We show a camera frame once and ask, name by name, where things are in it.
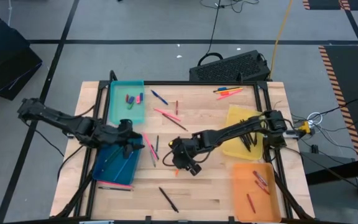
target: orange striped tape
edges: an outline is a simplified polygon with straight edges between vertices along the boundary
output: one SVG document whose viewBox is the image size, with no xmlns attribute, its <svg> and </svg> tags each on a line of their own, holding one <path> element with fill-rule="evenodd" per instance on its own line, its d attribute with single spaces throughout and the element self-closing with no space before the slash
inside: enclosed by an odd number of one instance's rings
<svg viewBox="0 0 358 224">
<path fill-rule="evenodd" d="M 309 0 L 303 0 L 303 7 L 305 7 L 305 9 L 310 10 L 310 4 L 309 4 Z"/>
<path fill-rule="evenodd" d="M 344 10 L 351 10 L 351 5 L 349 5 L 349 1 L 348 0 L 338 0 L 339 1 L 339 5 L 341 6 L 341 9 Z"/>
<path fill-rule="evenodd" d="M 345 98 L 343 97 L 341 87 L 339 86 L 339 83 L 337 82 L 337 78 L 335 76 L 334 69 L 332 67 L 332 63 L 328 57 L 327 50 L 324 46 L 319 46 L 318 50 L 320 51 L 321 58 L 323 59 L 324 66 L 326 67 L 327 75 L 329 78 L 329 81 L 331 82 L 331 86 L 334 91 L 334 95 L 336 98 L 336 101 L 339 105 L 345 105 Z M 349 110 L 347 107 L 341 108 L 342 117 L 345 121 L 347 131 L 349 132 L 349 135 L 351 136 L 351 141 L 353 143 L 354 150 L 356 151 L 357 158 L 358 158 L 358 133 L 355 127 L 353 126 L 353 120 L 352 116 L 349 113 Z"/>
</svg>

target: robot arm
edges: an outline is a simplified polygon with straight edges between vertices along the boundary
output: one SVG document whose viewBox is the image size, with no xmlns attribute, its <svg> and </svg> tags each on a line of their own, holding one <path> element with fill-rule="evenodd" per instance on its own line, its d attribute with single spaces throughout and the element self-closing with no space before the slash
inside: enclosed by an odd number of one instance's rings
<svg viewBox="0 0 358 224">
<path fill-rule="evenodd" d="M 286 146 L 283 133 L 287 130 L 285 120 L 280 111 L 265 111 L 260 116 L 253 116 L 246 121 L 220 130 L 205 130 L 193 133 L 191 139 L 176 138 L 169 143 L 173 154 L 173 165 L 178 169 L 186 169 L 193 175 L 201 171 L 201 161 L 193 158 L 198 154 L 210 153 L 224 141 L 249 133 L 266 135 L 267 144 L 273 147 Z"/>
<path fill-rule="evenodd" d="M 121 120 L 120 125 L 115 128 L 90 117 L 71 116 L 48 108 L 36 98 L 23 99 L 17 112 L 22 121 L 44 121 L 60 128 L 64 134 L 74 135 L 86 147 L 120 144 L 124 146 L 124 157 L 128 157 L 133 150 L 144 147 L 128 143 L 128 139 L 141 138 L 140 134 L 133 132 L 132 121 L 129 119 Z"/>
</svg>

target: teal tray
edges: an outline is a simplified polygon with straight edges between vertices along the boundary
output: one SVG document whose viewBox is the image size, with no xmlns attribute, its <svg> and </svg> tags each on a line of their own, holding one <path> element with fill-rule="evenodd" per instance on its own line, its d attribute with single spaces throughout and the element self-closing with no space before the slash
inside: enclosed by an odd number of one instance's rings
<svg viewBox="0 0 358 224">
<path fill-rule="evenodd" d="M 144 123 L 145 114 L 145 94 L 143 80 L 136 81 L 114 81 L 110 85 L 110 109 L 109 119 L 113 124 L 119 124 L 121 119 L 130 119 L 133 124 Z M 136 103 L 136 96 L 143 93 L 143 101 Z M 127 109 L 128 103 L 125 101 L 126 95 L 135 98 L 132 109 Z"/>
<path fill-rule="evenodd" d="M 143 139 L 129 139 L 134 144 L 143 144 Z M 105 160 L 115 151 L 120 150 L 117 157 L 111 161 L 108 166 Z M 118 145 L 103 146 L 96 158 L 96 164 L 93 170 L 93 179 L 112 182 L 117 184 L 131 185 L 134 180 L 137 163 L 139 161 L 140 150 L 135 150 L 130 158 L 125 159 L 121 147 Z"/>
</svg>

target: wooden tabletop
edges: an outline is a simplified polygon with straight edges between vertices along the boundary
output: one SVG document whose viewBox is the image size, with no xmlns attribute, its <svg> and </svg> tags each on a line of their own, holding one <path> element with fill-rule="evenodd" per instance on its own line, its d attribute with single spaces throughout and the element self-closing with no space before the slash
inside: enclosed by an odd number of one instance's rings
<svg viewBox="0 0 358 224">
<path fill-rule="evenodd" d="M 205 129 L 221 129 L 224 127 L 229 105 L 241 105 L 242 107 L 256 110 L 253 88 L 245 86 L 244 91 L 223 100 L 216 100 L 216 94 L 212 94 L 219 86 L 190 86 L 190 85 L 153 85 L 152 89 L 163 96 L 169 105 L 164 105 L 150 91 L 150 86 L 145 86 L 145 124 L 134 126 L 134 131 L 147 133 L 150 141 L 155 143 L 156 136 L 160 136 L 159 155 L 163 157 L 170 151 L 168 143 L 181 136 L 188 138 L 191 133 Z M 80 114 L 94 105 L 98 82 L 83 82 L 78 98 L 76 114 Z M 287 96 L 283 83 L 268 83 L 270 101 L 272 107 L 280 110 L 286 119 L 291 120 Z M 102 97 L 103 111 L 106 92 Z M 182 130 L 171 121 L 167 120 L 153 108 L 161 108 L 169 113 L 174 113 L 175 102 L 179 102 L 179 117 L 181 124 L 189 131 Z M 289 148 L 299 150 L 294 139 L 286 139 Z M 76 139 L 68 140 L 65 159 L 79 147 Z M 305 173 L 301 157 L 289 150 L 281 150 L 282 161 L 287 178 L 289 191 L 296 201 L 303 207 L 306 213 L 314 216 L 313 207 L 306 183 Z M 60 212 L 72 198 L 78 188 L 85 150 L 79 152 L 70 159 L 62 169 L 58 181 L 55 198 L 51 209 L 51 215 Z M 96 189 L 94 195 L 92 219 L 112 220 L 144 220 L 145 216 L 152 216 L 153 220 L 209 220 L 227 221 L 229 216 L 234 216 L 232 202 L 231 168 L 238 162 L 263 162 L 247 161 L 229 157 L 216 148 L 209 159 L 202 163 L 203 170 L 195 177 L 189 172 L 181 170 L 177 177 L 174 175 L 174 167 L 166 167 L 160 159 L 154 168 L 148 150 L 142 150 L 139 163 L 133 181 L 133 192 Z M 163 188 L 174 201 L 180 213 L 172 210 L 170 204 L 162 196 L 158 187 Z M 282 194 L 277 188 L 278 199 L 282 217 L 285 217 Z M 85 214 L 88 201 L 88 190 L 84 193 L 81 214 Z"/>
</svg>

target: floor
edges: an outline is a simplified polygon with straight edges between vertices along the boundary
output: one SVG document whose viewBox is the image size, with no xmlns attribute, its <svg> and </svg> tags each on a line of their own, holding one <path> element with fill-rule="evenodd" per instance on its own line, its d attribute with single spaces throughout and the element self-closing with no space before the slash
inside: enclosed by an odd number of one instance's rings
<svg viewBox="0 0 358 224">
<path fill-rule="evenodd" d="M 203 3 L 213 6 L 217 1 Z M 211 51 L 229 57 L 258 50 L 270 63 L 271 43 L 278 34 L 288 2 L 260 0 L 256 5 L 245 4 L 240 14 L 230 8 L 220 10 L 214 38 L 227 40 L 227 44 L 214 44 Z M 0 0 L 0 17 L 6 22 L 8 7 L 8 0 Z M 70 11 L 74 17 L 72 23 L 67 23 Z M 46 82 L 50 88 L 45 104 L 66 113 L 74 112 L 81 82 L 106 80 L 111 69 L 119 80 L 188 80 L 189 68 L 208 49 L 215 13 L 194 0 L 123 0 L 121 3 L 12 0 L 10 25 L 32 43 L 38 43 L 31 48 L 44 64 L 15 100 L 0 98 L 0 206 L 28 130 L 17 119 L 16 110 L 21 99 L 40 97 L 48 74 L 51 79 Z M 352 15 L 358 25 L 358 11 Z M 58 48 L 61 39 L 68 40 L 61 45 L 62 51 Z M 105 41 L 87 44 L 73 40 Z M 231 40 L 270 41 L 264 45 L 258 41 Z M 357 40 L 357 37 L 344 11 L 308 11 L 301 1 L 294 1 L 282 40 Z M 58 63 L 53 66 L 54 57 Z M 305 117 L 337 106 L 317 45 L 307 41 L 279 45 L 273 79 L 285 83 L 291 112 L 295 115 Z M 337 110 L 325 116 L 322 125 L 336 129 L 345 124 Z M 58 129 L 43 123 L 37 129 L 64 151 L 67 139 Z M 331 136 L 342 145 L 352 146 L 345 129 Z M 320 134 L 307 142 L 318 144 L 321 151 L 332 156 L 356 157 L 353 151 L 333 146 Z M 303 143 L 300 148 L 309 151 Z M 2 213 L 0 221 L 47 218 L 61 163 L 62 157 L 35 134 L 6 216 Z M 324 217 L 327 211 L 316 206 L 317 216 Z M 352 210 L 335 212 L 330 214 L 337 220 L 343 217 L 350 220 L 348 215 L 357 214 Z"/>
</svg>

